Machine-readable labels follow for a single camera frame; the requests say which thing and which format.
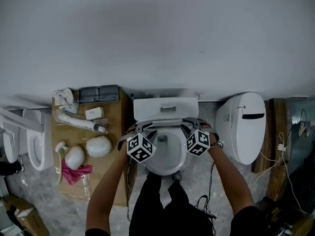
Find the pink cloth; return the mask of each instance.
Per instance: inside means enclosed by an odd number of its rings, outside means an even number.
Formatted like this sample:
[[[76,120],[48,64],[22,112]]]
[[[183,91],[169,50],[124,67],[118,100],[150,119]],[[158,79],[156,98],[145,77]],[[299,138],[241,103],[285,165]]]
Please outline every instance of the pink cloth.
[[[79,169],[76,171],[70,169],[65,161],[63,160],[61,162],[62,166],[62,175],[65,179],[67,179],[68,183],[70,185],[75,184],[83,175],[87,175],[92,172],[92,166],[91,165],[86,165],[86,166],[81,166]]]

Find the toilet brush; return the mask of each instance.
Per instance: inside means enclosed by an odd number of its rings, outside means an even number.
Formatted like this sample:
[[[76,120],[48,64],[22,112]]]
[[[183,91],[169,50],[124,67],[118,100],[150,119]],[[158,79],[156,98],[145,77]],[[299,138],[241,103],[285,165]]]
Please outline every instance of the toilet brush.
[[[62,169],[61,169],[61,152],[67,150],[68,147],[65,145],[65,141],[59,142],[55,148],[55,152],[58,153],[59,155],[59,165],[60,165],[60,172],[59,172],[59,177],[56,182],[56,184],[59,184],[61,181],[61,175],[62,175]]]

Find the toilet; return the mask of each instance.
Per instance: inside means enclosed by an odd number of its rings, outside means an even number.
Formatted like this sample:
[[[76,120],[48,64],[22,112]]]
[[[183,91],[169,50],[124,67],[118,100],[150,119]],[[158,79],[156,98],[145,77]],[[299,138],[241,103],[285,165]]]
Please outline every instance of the toilet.
[[[144,162],[147,169],[157,175],[171,175],[183,166],[186,154],[186,137],[180,125],[183,118],[198,117],[196,98],[151,98],[133,102],[134,118],[138,122],[151,121],[145,132],[157,131],[153,144],[154,155]]]
[[[242,164],[251,164],[265,136],[266,109],[261,96],[247,92],[230,98],[217,111],[215,129],[225,153]]]
[[[0,109],[0,127],[7,160],[14,163],[29,154],[33,167],[42,171],[54,164],[51,145],[51,115],[39,110],[23,110],[23,117]]]

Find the marble floor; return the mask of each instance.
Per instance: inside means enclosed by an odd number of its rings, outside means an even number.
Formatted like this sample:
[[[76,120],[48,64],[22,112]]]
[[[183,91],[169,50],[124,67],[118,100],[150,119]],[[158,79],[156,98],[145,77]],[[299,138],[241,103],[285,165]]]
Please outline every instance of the marble floor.
[[[214,126],[215,113],[220,105],[220,103],[200,103],[199,117]],[[203,158],[212,161],[209,154],[203,155]],[[38,172],[32,167],[28,155],[23,155],[23,160],[25,171],[7,177],[11,192],[19,197],[25,198],[35,205],[52,236],[83,236],[88,202],[61,195],[58,192],[55,187],[56,173],[54,167]],[[241,165],[234,160],[232,160],[232,163],[242,173],[248,185],[254,183],[257,177],[260,176],[260,174],[255,175],[251,173],[250,165]],[[204,162],[200,158],[187,155],[187,159],[181,171],[183,175],[182,186],[186,190],[190,203],[195,205],[202,195],[208,194],[210,168],[210,163]],[[130,215],[132,215],[134,205],[145,179],[146,171],[144,167],[140,165],[130,198]],[[269,172],[260,177],[257,183],[251,187],[255,202],[264,197],[268,180]],[[171,183],[172,180],[170,177],[164,177],[162,179],[160,197],[164,206],[170,202],[167,189]],[[230,213],[231,206],[224,193],[216,168],[213,170],[210,210],[212,214],[217,217],[214,221],[217,235],[228,236],[230,234],[230,224],[233,215]],[[126,213],[127,208],[113,207],[110,215],[111,234],[113,236],[128,235],[129,222]]]

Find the cotton ball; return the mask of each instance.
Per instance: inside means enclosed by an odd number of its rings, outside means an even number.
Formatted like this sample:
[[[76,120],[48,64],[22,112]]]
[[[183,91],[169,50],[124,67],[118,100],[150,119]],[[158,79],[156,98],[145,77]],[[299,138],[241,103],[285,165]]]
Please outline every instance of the cotton ball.
[[[105,136],[99,136],[89,139],[86,148],[90,156],[101,157],[107,155],[111,151],[112,144]]]
[[[84,162],[84,151],[80,146],[74,146],[70,149],[64,159],[66,165],[72,169],[77,170]]]

